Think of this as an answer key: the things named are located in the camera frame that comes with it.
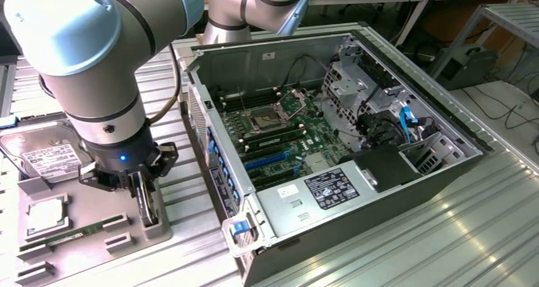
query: motherboard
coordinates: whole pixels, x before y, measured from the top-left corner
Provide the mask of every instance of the motherboard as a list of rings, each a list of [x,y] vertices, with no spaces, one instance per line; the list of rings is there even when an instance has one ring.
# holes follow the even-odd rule
[[[247,108],[252,100],[246,99],[239,110],[224,107],[220,113],[258,190],[335,166],[351,152],[307,90],[287,88],[274,95],[274,103]]]

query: blue pcie slot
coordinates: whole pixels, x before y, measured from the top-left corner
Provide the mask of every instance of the blue pcie slot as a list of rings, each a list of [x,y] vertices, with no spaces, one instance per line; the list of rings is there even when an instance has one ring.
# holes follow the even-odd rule
[[[246,169],[251,170],[251,169],[259,168],[262,166],[266,166],[268,164],[276,163],[279,161],[284,161],[290,156],[290,152],[291,152],[291,150],[287,150],[283,153],[279,153],[279,154],[276,154],[274,156],[270,156],[267,158],[263,158],[263,159],[259,159],[256,161],[252,161],[252,162],[247,163],[246,164]]]

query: robotic arm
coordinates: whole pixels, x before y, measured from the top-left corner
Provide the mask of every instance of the robotic arm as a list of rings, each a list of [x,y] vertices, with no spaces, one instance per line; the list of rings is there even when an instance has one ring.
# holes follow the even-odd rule
[[[307,0],[211,0],[204,41],[250,39],[247,23],[291,34],[306,8]],[[95,160],[79,169],[79,181],[107,191],[130,189],[147,226],[158,220],[152,182],[178,159],[175,143],[156,144],[150,126],[179,91],[148,119],[135,71],[203,12],[204,0],[6,0],[24,55]]]

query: green circuit board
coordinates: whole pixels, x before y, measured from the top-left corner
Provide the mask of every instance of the green circuit board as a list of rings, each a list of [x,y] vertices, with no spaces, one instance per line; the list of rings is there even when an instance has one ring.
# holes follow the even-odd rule
[[[220,115],[258,190],[335,166],[351,152],[319,116],[315,102],[299,91],[287,91],[279,103]],[[287,155],[286,159],[248,168],[250,163],[264,162],[282,154]]]

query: warning label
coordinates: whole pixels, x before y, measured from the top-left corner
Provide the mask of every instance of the warning label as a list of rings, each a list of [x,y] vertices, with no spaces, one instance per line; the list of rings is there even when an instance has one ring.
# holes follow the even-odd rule
[[[23,153],[23,157],[44,179],[78,171],[82,163],[71,144]]]
[[[340,168],[307,179],[306,184],[322,209],[360,196]]]

